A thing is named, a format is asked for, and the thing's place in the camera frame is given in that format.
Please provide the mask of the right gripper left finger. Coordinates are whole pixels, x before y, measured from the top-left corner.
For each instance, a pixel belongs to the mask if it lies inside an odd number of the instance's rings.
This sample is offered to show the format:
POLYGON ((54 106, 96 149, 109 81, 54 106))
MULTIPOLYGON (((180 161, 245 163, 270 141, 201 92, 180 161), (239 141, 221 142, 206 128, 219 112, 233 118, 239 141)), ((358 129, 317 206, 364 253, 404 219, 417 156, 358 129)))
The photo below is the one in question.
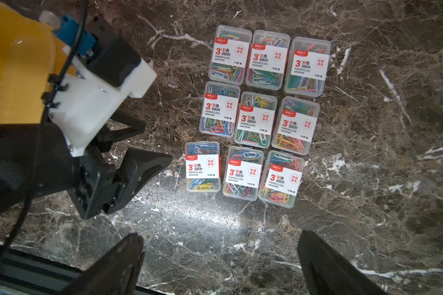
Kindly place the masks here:
POLYGON ((62 295, 132 295, 144 261, 144 240, 129 234, 84 271, 62 295))

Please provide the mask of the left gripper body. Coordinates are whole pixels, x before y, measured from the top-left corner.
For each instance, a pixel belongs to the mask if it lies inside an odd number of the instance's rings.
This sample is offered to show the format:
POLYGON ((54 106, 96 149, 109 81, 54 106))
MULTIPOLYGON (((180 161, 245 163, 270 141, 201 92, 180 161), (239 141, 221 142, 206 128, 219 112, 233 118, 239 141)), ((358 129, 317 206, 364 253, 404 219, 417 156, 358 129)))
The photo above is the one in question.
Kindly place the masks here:
POLYGON ((126 181, 121 169, 108 163, 97 146, 90 145, 78 158, 74 187, 68 190, 82 220, 122 210, 126 181))

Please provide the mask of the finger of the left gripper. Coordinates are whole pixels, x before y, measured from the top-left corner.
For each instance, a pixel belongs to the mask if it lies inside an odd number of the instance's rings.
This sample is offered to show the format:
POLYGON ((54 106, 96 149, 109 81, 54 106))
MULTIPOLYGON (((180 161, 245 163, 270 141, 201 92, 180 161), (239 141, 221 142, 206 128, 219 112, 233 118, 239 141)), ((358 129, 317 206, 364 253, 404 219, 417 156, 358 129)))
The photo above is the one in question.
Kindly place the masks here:
POLYGON ((94 145, 96 145, 102 153, 109 152, 114 143, 140 135, 146 128, 144 121, 124 114, 122 111, 115 111, 110 119, 127 125, 127 128, 110 130, 109 127, 104 124, 94 138, 94 145))
POLYGON ((147 182, 170 166, 172 160, 170 154, 130 147, 116 171, 118 187, 113 199, 103 207, 105 214, 123 209, 147 182))

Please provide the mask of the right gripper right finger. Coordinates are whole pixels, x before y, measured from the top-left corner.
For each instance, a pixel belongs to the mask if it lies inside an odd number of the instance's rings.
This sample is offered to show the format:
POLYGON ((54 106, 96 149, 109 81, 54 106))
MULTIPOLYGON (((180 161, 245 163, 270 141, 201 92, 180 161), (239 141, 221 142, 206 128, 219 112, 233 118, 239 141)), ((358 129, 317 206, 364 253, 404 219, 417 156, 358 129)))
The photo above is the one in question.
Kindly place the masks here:
POLYGON ((313 231, 302 231, 297 253, 311 295, 385 294, 313 231))

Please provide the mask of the paper clip box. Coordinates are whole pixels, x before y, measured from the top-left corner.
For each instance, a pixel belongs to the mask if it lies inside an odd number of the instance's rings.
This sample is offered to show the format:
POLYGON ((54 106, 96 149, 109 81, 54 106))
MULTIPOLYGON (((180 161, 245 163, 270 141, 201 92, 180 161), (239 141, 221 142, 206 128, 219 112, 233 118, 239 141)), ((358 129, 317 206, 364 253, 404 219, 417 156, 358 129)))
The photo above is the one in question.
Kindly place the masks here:
POLYGON ((300 156, 310 152, 321 107, 295 97, 284 97, 279 107, 271 146, 300 156))
POLYGON ((332 44, 323 39, 294 38, 284 79, 285 93, 319 97, 325 89, 332 44))
POLYGON ((253 34, 246 85, 280 90, 289 56, 291 37, 285 33, 258 29, 253 34))
POLYGON ((235 142, 267 149, 270 146, 278 99, 271 95, 243 92, 238 108, 235 142))
POLYGON ((247 69, 251 41, 250 30, 219 25, 215 32, 209 79, 240 86, 247 69))
POLYGON ((270 151, 262 173, 258 198, 292 209, 302 182, 305 161, 286 152, 270 151))
POLYGON ((209 81, 205 84, 199 131, 232 138, 241 89, 239 86, 209 81))
POLYGON ((221 189, 220 145, 216 141, 185 145, 187 190, 210 193, 221 189))
POLYGON ((222 193, 226 197, 257 200, 264 153, 261 150, 230 146, 226 160, 222 193))

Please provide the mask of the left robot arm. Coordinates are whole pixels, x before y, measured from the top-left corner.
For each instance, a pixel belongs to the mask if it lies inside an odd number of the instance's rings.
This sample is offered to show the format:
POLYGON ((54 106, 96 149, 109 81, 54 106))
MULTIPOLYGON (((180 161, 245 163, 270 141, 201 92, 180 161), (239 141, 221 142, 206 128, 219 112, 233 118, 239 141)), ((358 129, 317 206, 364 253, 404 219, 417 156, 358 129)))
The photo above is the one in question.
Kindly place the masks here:
MULTIPOLYGON (((126 125, 111 131, 103 126, 84 150, 83 156, 70 154, 57 125, 44 127, 44 144, 38 157, 36 197, 67 191, 80 217, 88 220, 104 212, 123 209, 147 182, 166 169, 173 157, 130 147, 121 166, 108 163, 104 154, 113 144, 144 132, 146 124, 115 112, 113 120, 126 125)), ((32 183, 36 124, 0 125, 0 214, 25 198, 32 183)))

